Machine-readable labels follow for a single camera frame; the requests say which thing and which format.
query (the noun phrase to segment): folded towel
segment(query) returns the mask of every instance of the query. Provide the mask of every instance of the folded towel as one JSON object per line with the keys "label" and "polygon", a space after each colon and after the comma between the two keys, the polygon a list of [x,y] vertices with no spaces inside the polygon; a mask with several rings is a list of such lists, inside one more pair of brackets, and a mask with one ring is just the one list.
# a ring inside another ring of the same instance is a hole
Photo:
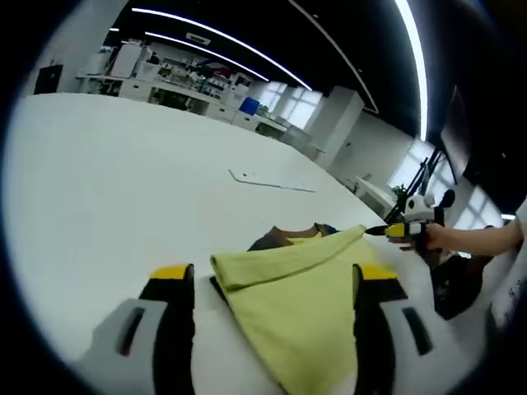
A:
{"label": "folded towel", "polygon": [[365,229],[211,258],[242,330],[292,395],[331,393],[357,376],[352,266],[383,266],[362,238]]}

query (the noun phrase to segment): white pillar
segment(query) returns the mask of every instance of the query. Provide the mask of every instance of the white pillar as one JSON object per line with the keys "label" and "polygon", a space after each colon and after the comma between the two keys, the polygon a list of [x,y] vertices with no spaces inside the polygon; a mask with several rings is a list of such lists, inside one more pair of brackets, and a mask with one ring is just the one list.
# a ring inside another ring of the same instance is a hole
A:
{"label": "white pillar", "polygon": [[331,166],[363,107],[364,101],[355,91],[342,86],[333,88],[309,131],[313,143],[324,150],[316,160],[320,167]]}
{"label": "white pillar", "polygon": [[63,24],[55,31],[35,68],[28,76],[22,95],[31,95],[42,67],[62,64],[63,72],[58,82],[58,92],[75,92],[75,76],[90,56],[105,42],[110,27],[128,0],[84,0],[80,2]]}

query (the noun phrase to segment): white table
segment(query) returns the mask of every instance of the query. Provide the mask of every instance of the white table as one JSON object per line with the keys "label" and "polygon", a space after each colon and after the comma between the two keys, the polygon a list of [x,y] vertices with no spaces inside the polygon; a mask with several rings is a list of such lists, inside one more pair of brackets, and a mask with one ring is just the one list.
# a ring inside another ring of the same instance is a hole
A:
{"label": "white table", "polygon": [[[289,146],[196,114],[103,95],[21,100],[5,161],[12,268],[51,346],[66,361],[78,359],[94,327],[137,297],[152,271],[194,263],[197,394],[281,393],[210,286],[211,254],[246,250],[273,225],[382,223]],[[227,171],[245,167],[285,181],[307,177],[318,192],[241,184]],[[433,304],[421,259],[367,237],[408,294]]]}
{"label": "white table", "polygon": [[387,192],[383,191],[381,188],[376,185],[365,181],[361,177],[357,176],[357,182],[359,184],[358,196],[361,196],[362,193],[368,193],[372,198],[375,199],[383,207],[383,216],[388,214],[388,212],[395,207],[395,199]]}
{"label": "white table", "polygon": [[140,83],[140,84],[149,85],[152,88],[162,89],[164,91],[170,91],[170,92],[174,92],[174,93],[179,93],[181,95],[185,95],[185,96],[188,96],[188,97],[190,97],[192,99],[200,100],[200,101],[203,101],[205,103],[215,104],[215,105],[219,105],[221,103],[220,100],[214,99],[213,97],[211,97],[209,95],[205,95],[203,93],[200,93],[200,92],[197,92],[197,91],[193,91],[193,90],[191,90],[189,88],[185,88],[185,87],[182,87],[182,86],[177,86],[176,84],[170,84],[168,82],[163,82],[163,81],[152,81],[152,82],[149,82],[149,81],[135,80],[135,79],[132,79],[132,78],[101,76],[101,75],[80,75],[80,76],[77,76],[77,79],[81,81],[81,84],[85,84],[86,80],[136,81],[137,83]]}

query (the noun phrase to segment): forearm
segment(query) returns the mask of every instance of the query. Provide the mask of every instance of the forearm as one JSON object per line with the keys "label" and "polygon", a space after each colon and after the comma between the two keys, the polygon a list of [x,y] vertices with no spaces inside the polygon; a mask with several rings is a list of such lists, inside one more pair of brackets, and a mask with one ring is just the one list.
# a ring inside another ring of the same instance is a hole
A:
{"label": "forearm", "polygon": [[444,248],[478,256],[496,256],[513,249],[524,238],[520,224],[481,230],[445,229]]}

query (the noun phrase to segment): led light strip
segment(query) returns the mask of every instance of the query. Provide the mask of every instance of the led light strip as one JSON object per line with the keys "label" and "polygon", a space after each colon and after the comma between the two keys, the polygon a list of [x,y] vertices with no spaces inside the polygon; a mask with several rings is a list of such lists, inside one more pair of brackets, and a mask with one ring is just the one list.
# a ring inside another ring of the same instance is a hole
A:
{"label": "led light strip", "polygon": [[229,58],[227,58],[227,57],[225,57],[223,55],[220,55],[219,53],[213,52],[213,51],[211,51],[209,49],[198,47],[197,45],[194,45],[194,44],[191,44],[191,43],[187,43],[186,41],[183,41],[181,39],[173,39],[172,37],[167,37],[166,35],[157,35],[156,33],[151,33],[150,31],[145,31],[145,35],[150,35],[151,37],[157,37],[158,39],[174,41],[175,43],[180,43],[180,44],[183,44],[183,45],[188,45],[189,47],[192,47],[192,48],[195,48],[195,49],[199,49],[200,51],[203,51],[203,52],[209,53],[211,55],[217,56],[220,59],[224,59],[227,62],[231,62],[232,64],[234,64],[234,65],[236,65],[236,66],[238,66],[240,68],[243,68],[244,70],[254,74],[255,76],[262,78],[264,81],[269,82],[268,78],[262,76],[261,74],[258,74],[255,70],[251,70],[250,68],[245,67],[245,66],[239,64],[238,62],[235,62],[234,60],[229,59]]}
{"label": "led light strip", "polygon": [[413,58],[415,59],[415,66],[417,69],[417,82],[419,84],[419,102],[421,105],[421,122],[419,137],[422,141],[427,140],[427,124],[428,124],[428,89],[427,89],[427,74],[425,71],[425,58],[422,54],[421,40],[417,32],[417,26],[413,19],[412,10],[406,0],[395,0],[395,4],[401,13],[410,44],[412,45]]}
{"label": "led light strip", "polygon": [[285,72],[289,77],[293,78],[295,81],[297,81],[298,83],[300,83],[301,85],[303,85],[308,91],[312,91],[312,89],[310,88],[309,85],[307,85],[305,82],[303,82],[299,77],[297,77],[295,74],[293,74],[292,72],[290,72],[289,70],[287,70],[284,66],[282,66],[281,64],[275,62],[274,60],[272,60],[269,56],[259,52],[257,49],[251,47],[250,45],[244,43],[243,41],[239,41],[238,39],[232,37],[231,35],[228,35],[226,33],[223,33],[222,31],[219,31],[219,30],[216,30],[210,26],[207,26],[207,25],[204,25],[203,23],[199,23],[199,22],[196,22],[196,21],[192,21],[190,19],[187,19],[187,18],[183,18],[182,16],[177,16],[177,15],[172,15],[172,14],[168,14],[166,12],[159,12],[159,11],[153,11],[153,10],[147,10],[147,9],[144,9],[144,8],[132,8],[132,11],[134,12],[141,12],[143,14],[151,14],[151,15],[157,15],[157,16],[164,16],[166,18],[171,18],[171,19],[176,19],[177,21],[182,21],[182,22],[185,22],[185,23],[189,23],[190,25],[194,25],[194,26],[198,26],[198,27],[201,27],[202,29],[205,29],[205,30],[208,30],[208,31],[211,31],[212,33],[215,33],[217,35],[220,35],[221,37],[225,37],[226,39],[229,39],[230,41],[234,41],[235,43],[241,45],[242,47],[244,48],[247,48],[249,51],[252,51],[254,53],[256,53],[257,55],[259,55],[260,57],[264,58],[265,60],[267,60],[268,62],[272,63],[274,66],[278,67],[280,70],[282,70],[283,72]]}

